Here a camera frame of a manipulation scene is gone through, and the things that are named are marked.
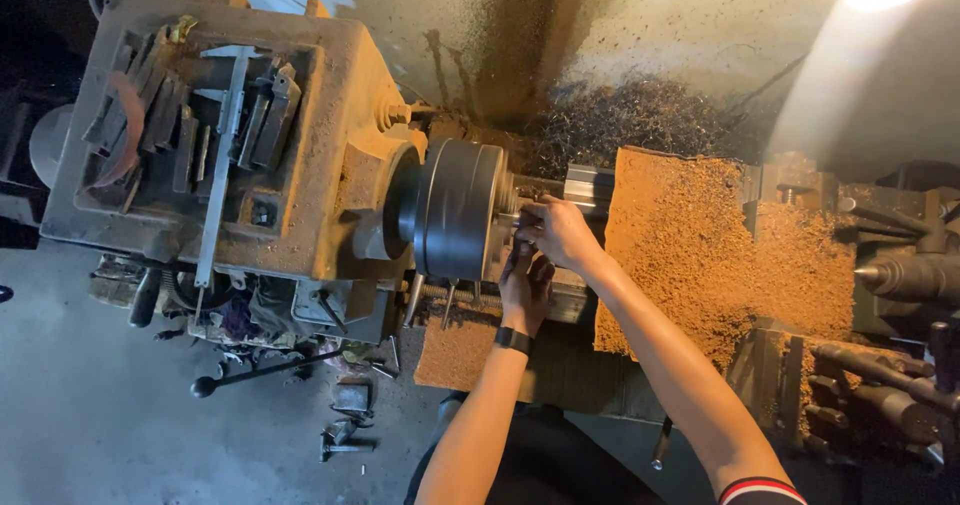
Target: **wall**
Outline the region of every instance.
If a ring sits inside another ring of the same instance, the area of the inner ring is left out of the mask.
[[[303,11],[306,0],[250,0]],[[686,83],[764,141],[835,0],[322,0],[363,21],[398,82],[478,123],[522,129],[553,85]],[[921,0],[823,162],[870,179],[917,157],[960,161],[951,64],[960,0]]]

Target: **wristwatch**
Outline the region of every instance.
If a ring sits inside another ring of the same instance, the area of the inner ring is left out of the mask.
[[[528,357],[534,349],[534,339],[510,327],[497,327],[493,342],[502,348],[517,350]]]

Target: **striped sleeve cuff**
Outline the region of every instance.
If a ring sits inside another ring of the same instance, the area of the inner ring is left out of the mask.
[[[719,505],[807,505],[793,486],[770,477],[733,481],[720,494]]]

